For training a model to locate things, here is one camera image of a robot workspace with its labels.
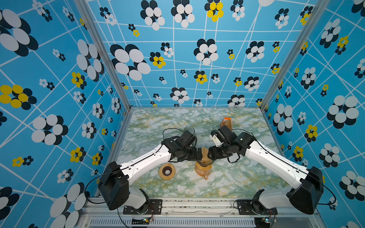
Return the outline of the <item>clear grey glass dripper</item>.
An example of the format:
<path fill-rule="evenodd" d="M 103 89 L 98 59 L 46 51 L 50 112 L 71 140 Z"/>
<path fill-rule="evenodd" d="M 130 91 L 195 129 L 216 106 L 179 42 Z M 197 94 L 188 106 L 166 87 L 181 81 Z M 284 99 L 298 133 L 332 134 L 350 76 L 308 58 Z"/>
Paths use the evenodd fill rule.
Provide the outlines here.
<path fill-rule="evenodd" d="M 199 165 L 200 167 L 209 167 L 212 166 L 213 163 L 214 161 L 209 161 L 209 162 L 196 161 L 196 165 Z"/>

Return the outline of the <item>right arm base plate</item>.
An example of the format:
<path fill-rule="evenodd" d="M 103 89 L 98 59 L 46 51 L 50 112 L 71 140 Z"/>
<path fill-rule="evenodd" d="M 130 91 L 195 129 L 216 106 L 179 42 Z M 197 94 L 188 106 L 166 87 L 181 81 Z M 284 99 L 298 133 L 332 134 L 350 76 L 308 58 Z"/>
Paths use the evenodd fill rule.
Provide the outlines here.
<path fill-rule="evenodd" d="M 238 210 L 239 215 L 274 216 L 278 214 L 276 208 L 266 209 L 260 203 L 252 203 L 250 199 L 238 199 L 233 203 L 233 207 Z"/>

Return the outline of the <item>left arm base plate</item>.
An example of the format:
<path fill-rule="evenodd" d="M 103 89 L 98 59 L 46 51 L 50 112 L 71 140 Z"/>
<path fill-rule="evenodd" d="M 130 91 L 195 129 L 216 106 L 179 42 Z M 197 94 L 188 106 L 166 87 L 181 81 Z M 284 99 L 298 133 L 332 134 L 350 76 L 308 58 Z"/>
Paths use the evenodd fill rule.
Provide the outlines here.
<path fill-rule="evenodd" d="M 124 206 L 124 215 L 161 215 L 162 199 L 150 199 L 141 208 L 135 209 L 131 206 Z"/>

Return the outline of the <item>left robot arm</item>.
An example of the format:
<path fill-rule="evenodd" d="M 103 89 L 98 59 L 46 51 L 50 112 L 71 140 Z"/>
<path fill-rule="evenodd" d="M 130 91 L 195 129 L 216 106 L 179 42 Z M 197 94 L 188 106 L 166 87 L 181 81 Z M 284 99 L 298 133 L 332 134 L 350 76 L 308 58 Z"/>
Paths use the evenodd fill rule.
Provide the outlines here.
<path fill-rule="evenodd" d="M 181 136 L 162 140 L 156 148 L 129 162 L 109 163 L 98 184 L 98 189 L 109 210 L 128 206 L 139 213 L 146 212 L 150 205 L 150 198 L 144 190 L 134 190 L 130 185 L 148 171 L 174 158 L 179 162 L 201 160 L 201 150 L 192 146 L 196 141 L 197 137 L 194 134 L 185 131 Z"/>

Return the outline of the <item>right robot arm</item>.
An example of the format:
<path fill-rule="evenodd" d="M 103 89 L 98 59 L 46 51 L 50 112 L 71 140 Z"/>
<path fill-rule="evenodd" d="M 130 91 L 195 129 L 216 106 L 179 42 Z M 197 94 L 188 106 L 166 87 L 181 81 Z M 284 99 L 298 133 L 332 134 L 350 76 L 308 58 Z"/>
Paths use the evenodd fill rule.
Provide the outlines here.
<path fill-rule="evenodd" d="M 251 204 L 256 214 L 277 207 L 292 207 L 302 213 L 313 214 L 324 192 L 322 171 L 298 165 L 264 146 L 254 136 L 233 133 L 227 126 L 212 131 L 208 158 L 218 160 L 238 154 L 252 159 L 286 181 L 288 187 L 276 190 L 258 190 Z"/>

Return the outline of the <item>grey glass pitcher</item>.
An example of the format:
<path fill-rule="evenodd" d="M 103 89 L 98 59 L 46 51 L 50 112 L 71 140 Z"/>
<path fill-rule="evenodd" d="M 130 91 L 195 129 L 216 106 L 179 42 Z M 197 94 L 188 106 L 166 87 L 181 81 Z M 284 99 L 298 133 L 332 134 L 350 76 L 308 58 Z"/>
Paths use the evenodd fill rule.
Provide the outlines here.
<path fill-rule="evenodd" d="M 185 128 L 184 128 L 184 131 L 189 131 L 191 134 L 195 134 L 195 129 L 190 126 L 190 125 L 187 125 Z"/>

